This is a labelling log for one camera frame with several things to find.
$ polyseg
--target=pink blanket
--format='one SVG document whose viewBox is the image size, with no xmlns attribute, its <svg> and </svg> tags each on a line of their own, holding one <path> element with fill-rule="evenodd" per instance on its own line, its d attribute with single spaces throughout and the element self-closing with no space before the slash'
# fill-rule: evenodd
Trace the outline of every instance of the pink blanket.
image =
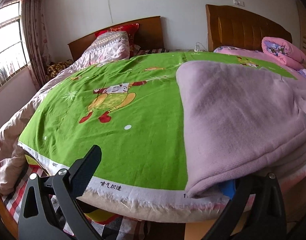
<svg viewBox="0 0 306 240">
<path fill-rule="evenodd" d="M 176 80 L 189 197 L 264 168 L 283 180 L 306 166 L 306 82 L 211 61 L 184 63 Z"/>
<path fill-rule="evenodd" d="M 295 70 L 304 68 L 301 64 L 306 61 L 305 54 L 286 40 L 264 37 L 262 40 L 262 49 L 265 54 L 275 57 L 290 68 Z"/>
<path fill-rule="evenodd" d="M 232 46 L 218 47 L 214 50 L 214 53 L 257 58 L 257 59 L 260 59 L 260 60 L 265 60 L 265 61 L 268 61 L 268 62 L 272 62 L 272 63 L 284 68 L 286 71 L 291 73 L 294 77 L 296 77 L 298 80 L 306 81 L 305 78 L 303 76 L 301 76 L 299 73 L 297 73 L 293 68 L 290 68 L 290 67 L 286 66 L 282 61 L 278 60 L 277 57 L 272 56 L 272 54 L 265 54 L 265 53 L 263 53 L 261 51 L 258 51 L 258 50 L 240 49 L 240 48 L 232 47 Z"/>
</svg>

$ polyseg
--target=red pillow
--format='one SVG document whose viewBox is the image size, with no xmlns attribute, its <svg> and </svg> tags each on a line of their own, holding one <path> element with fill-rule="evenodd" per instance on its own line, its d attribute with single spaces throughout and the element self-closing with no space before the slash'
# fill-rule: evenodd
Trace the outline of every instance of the red pillow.
<svg viewBox="0 0 306 240">
<path fill-rule="evenodd" d="M 130 24 L 130 25 L 124 25 L 116 28 L 110 28 L 104 31 L 99 31 L 95 33 L 95 36 L 98 37 L 103 33 L 106 32 L 127 32 L 127 35 L 129 37 L 129 43 L 130 43 L 130 57 L 134 56 L 134 35 L 138 31 L 140 25 L 138 23 Z"/>
</svg>

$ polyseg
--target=light switch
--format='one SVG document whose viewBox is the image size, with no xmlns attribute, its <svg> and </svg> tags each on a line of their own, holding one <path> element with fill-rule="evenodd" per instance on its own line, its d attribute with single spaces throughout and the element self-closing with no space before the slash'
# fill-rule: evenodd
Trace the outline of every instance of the light switch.
<svg viewBox="0 0 306 240">
<path fill-rule="evenodd" d="M 243 1 L 239 1 L 239 0 L 233 0 L 233 3 L 239 6 L 244 6 L 244 2 Z"/>
</svg>

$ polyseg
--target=pink quilt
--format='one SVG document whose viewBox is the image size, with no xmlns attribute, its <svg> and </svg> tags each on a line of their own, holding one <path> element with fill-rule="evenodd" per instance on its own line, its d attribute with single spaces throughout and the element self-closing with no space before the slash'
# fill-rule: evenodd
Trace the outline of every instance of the pink quilt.
<svg viewBox="0 0 306 240">
<path fill-rule="evenodd" d="M 293 44 L 281 38 L 264 37 L 262 40 L 264 54 L 273 57 L 294 70 L 303 69 L 305 54 Z"/>
<path fill-rule="evenodd" d="M 301 76 L 299 73 L 297 73 L 293 68 L 288 67 L 282 61 L 278 60 L 277 57 L 275 57 L 273 55 L 263 53 L 263 52 L 258 51 L 258 50 L 248 50 L 248 49 L 240 49 L 240 48 L 231 47 L 231 46 L 221 46 L 221 47 L 216 48 L 213 52 L 214 53 L 221 53 L 221 54 L 228 54 L 228 55 L 236 55 L 236 56 L 256 58 L 256 59 L 272 62 L 272 63 L 284 68 L 286 71 L 291 73 L 294 77 L 296 77 L 298 80 L 302 80 L 302 81 L 305 80 L 306 81 L 306 79 L 303 76 Z"/>
</svg>

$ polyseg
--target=window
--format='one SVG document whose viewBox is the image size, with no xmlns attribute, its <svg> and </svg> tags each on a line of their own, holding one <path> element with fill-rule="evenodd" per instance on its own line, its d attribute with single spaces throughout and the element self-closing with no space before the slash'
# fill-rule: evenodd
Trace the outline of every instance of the window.
<svg viewBox="0 0 306 240">
<path fill-rule="evenodd" d="M 21 1 L 0 8 L 0 88 L 29 63 L 21 28 Z"/>
</svg>

